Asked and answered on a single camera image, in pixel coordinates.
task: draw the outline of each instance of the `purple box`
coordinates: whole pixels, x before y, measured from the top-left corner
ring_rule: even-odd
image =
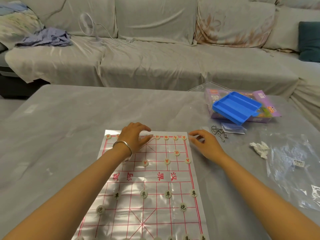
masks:
[[[275,109],[273,104],[270,102],[268,97],[264,94],[262,90],[255,92],[245,92],[245,91],[237,91],[244,96],[247,96],[255,101],[262,103],[262,107],[257,110],[259,113],[258,116],[250,117],[247,121],[250,122],[259,122],[259,123],[268,123],[273,117],[281,117],[281,114]],[[210,89],[207,88],[204,93],[204,98],[206,100],[206,104],[209,110],[210,118],[213,119],[227,119],[216,111],[212,110],[212,104],[226,96],[230,91],[227,90],[218,90],[218,89]]]

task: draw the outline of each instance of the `plastic bag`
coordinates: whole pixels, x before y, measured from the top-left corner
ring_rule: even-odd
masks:
[[[305,135],[263,133],[267,173],[293,205],[320,211],[320,161]]]

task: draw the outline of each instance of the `desk fan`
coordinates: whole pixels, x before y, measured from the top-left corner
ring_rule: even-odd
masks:
[[[98,36],[96,24],[88,13],[85,12],[79,16],[79,26],[86,36],[90,36],[92,33],[94,34],[95,38],[90,40],[93,45],[102,46],[102,39]]]

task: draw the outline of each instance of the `gray tablecloth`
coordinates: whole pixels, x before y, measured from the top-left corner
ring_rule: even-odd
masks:
[[[222,147],[266,185],[266,161],[250,147],[259,131],[303,133],[318,155],[320,133],[284,99],[271,96],[281,118],[245,123]],[[141,122],[154,131],[189,132],[218,125],[203,93],[46,85],[0,124],[0,238],[49,199],[98,155],[105,129]],[[192,157],[211,240],[270,239],[223,170],[195,148]],[[320,212],[299,208],[320,225]]]

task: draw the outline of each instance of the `chinese chess board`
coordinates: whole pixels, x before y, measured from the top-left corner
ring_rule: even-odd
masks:
[[[105,131],[98,158],[119,133]],[[150,133],[111,175],[72,240],[209,240],[187,133]]]

